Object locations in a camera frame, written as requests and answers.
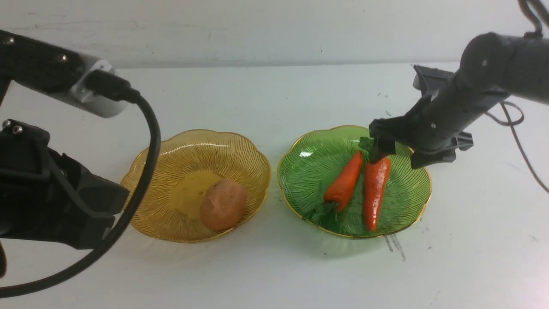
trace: cable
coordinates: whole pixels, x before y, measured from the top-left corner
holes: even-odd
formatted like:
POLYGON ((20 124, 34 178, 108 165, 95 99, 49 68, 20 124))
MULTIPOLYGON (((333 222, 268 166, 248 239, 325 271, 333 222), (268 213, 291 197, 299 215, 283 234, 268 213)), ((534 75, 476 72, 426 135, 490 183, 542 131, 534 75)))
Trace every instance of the cable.
POLYGON ((524 113, 522 112, 522 109, 520 107, 518 107, 515 103, 512 103, 512 102, 507 102, 507 101, 502 101, 500 102, 501 106, 503 106, 505 108, 505 105, 509 105, 511 107, 514 107, 516 110, 518 110, 518 112, 520 113, 520 118, 518 120, 515 120, 515 121, 511 121, 510 119, 508 119, 507 122, 504 122, 503 120, 499 120, 496 116, 494 116, 493 114, 489 113, 489 112, 486 112, 484 113, 486 116, 492 118, 492 120, 494 120, 495 122, 497 122, 498 124, 502 125, 502 126, 514 126, 514 125, 519 125, 521 124, 523 121, 524 121, 524 113))
POLYGON ((503 122, 499 119, 497 119, 494 115, 490 114, 490 113, 485 113, 487 116, 489 116, 490 118, 492 118, 495 122, 497 122, 498 124, 500 125, 503 125, 503 126, 508 126, 511 128, 511 133, 513 134, 513 138, 515 140, 515 142, 517 143, 517 147, 520 151, 520 154, 522 155, 522 158, 524 159, 524 162, 526 163, 526 165, 528 166, 528 169, 530 170, 530 173, 532 174, 532 176, 534 177, 534 179, 536 180, 537 184, 540 185, 540 187, 545 190, 545 192, 547 192, 549 194, 549 188, 544 184, 544 182, 539 178, 539 176, 537 175, 536 171, 534 170, 534 168, 532 167, 532 164, 530 163, 530 160, 528 159, 528 156, 526 155, 526 153, 524 152, 524 149, 522 148, 522 144, 520 143, 520 139, 518 138, 518 135, 517 135, 517 131, 515 130, 515 125, 517 124, 520 124, 522 123, 522 121, 524 121, 524 113, 522 112, 522 110, 517 106, 515 105, 514 103, 511 103, 511 102, 507 102, 507 101, 503 101, 503 102, 500 102, 500 105, 501 105, 501 108, 503 109, 503 112, 505 114, 505 117, 507 118, 507 122, 503 122), (512 106, 516 109, 519 110, 519 112, 521 113, 521 117, 519 120, 516 120, 516 121, 511 121, 511 116, 509 115, 509 111, 507 110, 507 107, 505 107, 505 105, 509 105, 509 106, 512 106))
POLYGON ((156 161, 158 160, 158 155, 160 152, 160 127, 158 125, 156 116, 154 115, 153 109, 151 108, 149 103, 141 95, 139 95, 139 92, 133 89, 127 89, 127 91, 123 91, 123 93, 130 94, 130 96, 125 98, 126 101, 135 103, 141 109, 143 115, 145 116, 145 119, 147 120, 150 130, 150 145, 147 160, 145 161, 143 173, 141 174, 141 178, 137 183, 136 189, 126 207, 126 210, 120 216, 118 223, 113 227, 105 240, 78 262, 46 278, 30 283, 0 288, 0 298, 14 297, 38 292, 50 288, 54 285, 60 284, 78 275, 89 266, 94 264, 98 259, 100 259, 116 243, 116 241, 118 241, 120 236, 122 236, 128 225, 130 224, 133 215, 139 207, 139 204, 141 204, 141 200, 147 192, 147 188, 149 187, 150 181, 153 177, 154 169, 156 167, 156 161))
POLYGON ((545 26, 549 27, 549 12, 541 3, 540 0, 518 0, 518 4, 520 6, 520 10, 522 11, 522 14, 534 25, 534 32, 527 32, 524 36, 525 37, 543 37, 543 34, 541 33, 542 27, 541 27, 541 21, 532 9, 530 8, 530 5, 534 8, 536 13, 539 15, 541 20, 544 22, 545 26))

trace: glass bowl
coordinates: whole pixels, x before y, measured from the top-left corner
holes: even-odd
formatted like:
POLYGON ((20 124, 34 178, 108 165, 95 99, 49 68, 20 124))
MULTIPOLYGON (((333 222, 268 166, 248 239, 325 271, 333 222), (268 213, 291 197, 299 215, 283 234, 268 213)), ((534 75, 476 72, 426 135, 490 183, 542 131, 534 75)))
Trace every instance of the glass bowl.
POLYGON ((401 144, 396 145, 396 154, 389 156, 391 172, 376 231, 369 231, 363 218, 363 170, 343 212, 318 211, 324 192, 359 149, 361 137, 369 137, 368 129, 353 125, 300 137, 278 164, 283 198, 298 217, 338 236, 373 238, 402 231, 420 219, 431 197, 432 183, 426 169, 411 168, 412 150, 401 144))
MULTIPOLYGON (((122 179, 121 185, 130 193, 143 171, 147 150, 137 156, 122 179)), ((201 242, 229 233, 234 228, 211 230, 200 220, 204 196, 221 178, 230 178, 248 189, 241 225, 263 205, 271 165, 249 139, 236 133, 191 130, 163 141, 133 227, 150 237, 177 242, 201 242)))

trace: carrot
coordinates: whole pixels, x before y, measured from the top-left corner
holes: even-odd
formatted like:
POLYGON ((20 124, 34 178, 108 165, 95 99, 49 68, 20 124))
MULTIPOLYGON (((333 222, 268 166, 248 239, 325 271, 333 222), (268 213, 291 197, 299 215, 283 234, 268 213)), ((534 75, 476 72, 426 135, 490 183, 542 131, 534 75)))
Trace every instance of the carrot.
POLYGON ((361 151, 357 151, 351 161, 347 163, 341 174, 330 185, 324 193, 325 202, 337 202, 336 212, 345 210, 352 198, 352 193, 355 191, 356 180, 362 169, 363 156, 361 151))
POLYGON ((391 160, 384 157, 377 163, 366 163, 364 177, 364 220, 370 231, 375 231, 383 202, 385 185, 391 172, 391 160))

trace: white wall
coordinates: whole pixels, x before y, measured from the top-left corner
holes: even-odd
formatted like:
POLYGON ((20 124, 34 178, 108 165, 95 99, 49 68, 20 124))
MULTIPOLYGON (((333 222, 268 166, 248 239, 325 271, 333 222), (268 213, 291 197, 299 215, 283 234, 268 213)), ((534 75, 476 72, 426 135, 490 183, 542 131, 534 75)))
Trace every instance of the white wall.
POLYGON ((3 0, 0 29, 119 67, 458 60, 531 30, 514 0, 3 0))

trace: gold rim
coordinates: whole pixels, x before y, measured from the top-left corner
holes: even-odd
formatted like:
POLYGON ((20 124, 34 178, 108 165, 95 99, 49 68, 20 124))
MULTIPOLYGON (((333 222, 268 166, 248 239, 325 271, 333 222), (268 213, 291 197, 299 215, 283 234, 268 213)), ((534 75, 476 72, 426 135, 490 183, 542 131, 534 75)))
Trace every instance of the gold rim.
MULTIPOLYGON (((253 147, 255 148, 255 151, 257 151, 266 161, 267 161, 267 164, 268 166, 271 166, 271 162, 269 161, 269 159, 257 148, 257 146, 249 139, 247 138, 246 136, 242 135, 242 134, 238 134, 238 133, 235 133, 235 132, 228 132, 228 131, 214 131, 214 130, 209 130, 209 129, 192 129, 192 130, 187 130, 187 131, 183 131, 181 133, 178 133, 172 137, 170 137, 169 139, 167 140, 164 140, 160 143, 160 145, 166 143, 166 142, 169 142, 173 139, 175 139, 176 137, 180 136, 180 135, 183 135, 183 134, 186 134, 186 133, 190 133, 190 132, 194 132, 194 131, 208 131, 208 132, 212 132, 212 133, 215 133, 215 134, 233 134, 233 135, 237 135, 237 136, 240 136, 242 137, 244 140, 250 142, 250 144, 253 145, 253 147)), ((120 180, 120 185, 121 186, 124 186, 123 183, 126 181, 126 179, 129 177, 129 175, 132 173, 131 170, 133 169, 133 167, 137 164, 137 159, 143 155, 145 152, 147 152, 149 150, 149 147, 145 148, 144 150, 142 150, 138 155, 137 157, 133 160, 132 162, 132 165, 130 166, 130 170, 124 175, 124 177, 122 177, 122 180, 120 180)), ((259 210, 263 207, 263 205, 265 204, 265 201, 267 200, 267 193, 268 193, 268 189, 269 189, 269 186, 271 185, 271 178, 272 178, 272 168, 269 168, 268 169, 268 182, 267 182, 267 186, 265 188, 265 193, 263 194, 263 200, 261 201, 261 203, 259 204, 259 207, 257 207, 257 209, 246 219, 242 220, 240 223, 238 223, 236 226, 224 231, 223 233, 220 233, 220 234, 216 234, 212 237, 208 237, 208 238, 205 238, 205 239, 200 239, 200 240, 181 240, 181 239, 163 239, 163 238, 158 238, 158 237, 153 237, 153 236, 150 236, 150 235, 147 235, 145 234, 144 232, 142 232, 140 230, 140 228, 136 227, 134 225, 134 218, 132 218, 132 221, 131 221, 131 224, 133 226, 133 228, 135 228, 137 231, 139 231, 140 233, 150 237, 150 238, 154 238, 154 239, 160 239, 160 240, 169 240, 169 241, 173 241, 173 242, 181 242, 181 243, 184 243, 184 244, 197 244, 197 243, 200 243, 200 242, 206 242, 206 241, 210 241, 210 240, 214 240, 214 239, 217 239, 223 235, 226 235, 227 233, 231 232, 232 230, 234 230, 235 228, 241 226, 242 224, 250 221, 250 219, 252 219, 258 212, 259 210)), ((133 191, 135 191, 135 186, 132 186, 133 189, 130 190, 130 193, 133 194, 133 191)))
POLYGON ((288 152, 286 152, 284 154, 284 156, 282 156, 282 158, 280 159, 280 161, 278 162, 278 167, 277 167, 277 179, 278 179, 278 185, 280 186, 280 189, 282 191, 282 197, 284 198, 284 202, 286 203, 286 205, 288 205, 288 207, 292 210, 293 213, 295 213, 296 216, 298 216, 301 220, 311 224, 312 226, 318 228, 318 229, 321 229, 323 231, 325 231, 326 233, 330 233, 332 235, 336 235, 336 236, 339 236, 339 237, 343 237, 343 238, 347 238, 347 239, 370 239, 370 238, 378 238, 378 237, 383 237, 383 236, 387 236, 387 235, 391 235, 391 234, 395 234, 395 233, 398 233, 400 231, 403 231, 409 227, 411 227, 412 225, 416 224, 420 219, 421 217, 423 216, 423 213, 425 212, 425 208, 427 207, 427 204, 429 203, 429 201, 431 200, 431 195, 433 193, 433 181, 431 179, 431 175, 429 174, 429 171, 426 169, 426 168, 422 168, 426 173, 427 173, 427 177, 429 177, 429 197, 427 198, 427 201, 425 202, 425 204, 423 204, 423 208, 421 209, 421 212, 419 213, 418 217, 416 218, 416 220, 414 222, 412 222, 410 225, 407 225, 399 230, 396 230, 394 232, 391 232, 391 233, 385 233, 385 234, 381 234, 381 235, 376 235, 376 236, 350 236, 350 235, 344 235, 344 234, 339 234, 339 233, 336 233, 336 232, 333 232, 333 231, 330 231, 330 230, 327 230, 323 227, 321 227, 320 225, 317 225, 313 222, 310 222, 306 219, 303 218, 302 215, 300 215, 297 211, 295 211, 294 207, 292 207, 290 205, 290 202, 288 202, 288 199, 286 198, 286 191, 284 190, 284 186, 282 184, 282 180, 280 179, 280 166, 282 164, 282 161, 284 161, 284 159, 286 158, 286 156, 288 154, 290 154, 292 152, 292 150, 294 149, 294 147, 299 143, 299 141, 301 141, 305 136, 307 135, 310 135, 310 134, 313 134, 313 133, 317 133, 317 132, 323 132, 323 131, 332 131, 332 130, 336 130, 336 129, 340 129, 340 128, 360 128, 360 129, 365 129, 369 132, 369 129, 364 127, 364 126, 360 126, 360 125, 340 125, 340 126, 335 126, 331 129, 327 129, 327 130, 314 130, 314 131, 311 131, 309 133, 305 133, 303 135, 301 135, 293 144, 292 146, 290 147, 290 150, 288 150, 288 152))

